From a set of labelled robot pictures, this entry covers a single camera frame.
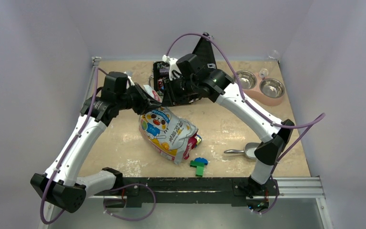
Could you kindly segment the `colourful pet food bag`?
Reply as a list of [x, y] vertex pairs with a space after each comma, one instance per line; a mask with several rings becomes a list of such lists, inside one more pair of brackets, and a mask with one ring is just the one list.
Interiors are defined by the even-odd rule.
[[141, 115], [139, 123], [142, 137], [157, 153], [177, 165], [190, 157], [193, 149], [188, 143], [189, 138], [198, 134], [193, 123], [164, 106]]

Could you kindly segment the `metal food scoop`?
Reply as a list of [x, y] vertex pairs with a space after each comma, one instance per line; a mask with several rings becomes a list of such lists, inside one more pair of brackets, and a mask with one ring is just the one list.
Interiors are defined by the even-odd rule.
[[259, 146], [259, 143], [247, 143], [241, 150], [239, 149], [228, 149], [224, 151], [224, 154], [244, 154], [249, 159], [256, 159], [255, 150]]

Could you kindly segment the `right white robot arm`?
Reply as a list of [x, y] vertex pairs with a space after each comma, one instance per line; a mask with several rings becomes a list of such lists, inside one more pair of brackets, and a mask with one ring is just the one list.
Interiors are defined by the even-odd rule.
[[164, 83], [165, 106], [176, 105], [181, 99], [198, 95], [226, 108], [250, 127], [261, 140], [254, 151], [256, 164], [249, 177], [248, 187], [254, 194], [267, 188], [278, 155], [283, 152], [292, 130], [276, 124], [283, 121], [243, 94], [242, 87], [224, 71], [203, 63], [195, 54], [179, 59], [164, 55], [162, 61], [169, 64], [170, 80]]

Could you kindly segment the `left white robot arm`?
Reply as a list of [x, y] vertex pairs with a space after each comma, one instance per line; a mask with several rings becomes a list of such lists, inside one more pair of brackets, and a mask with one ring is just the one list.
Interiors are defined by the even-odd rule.
[[35, 173], [31, 185], [41, 198], [40, 214], [45, 203], [74, 213], [87, 197], [103, 191], [121, 193], [123, 174], [110, 167], [89, 177], [78, 177], [79, 171], [99, 136], [120, 111], [132, 109], [142, 115], [161, 106], [139, 84], [122, 72], [106, 74], [104, 84], [95, 88], [80, 111], [76, 127], [60, 154], [44, 173]]

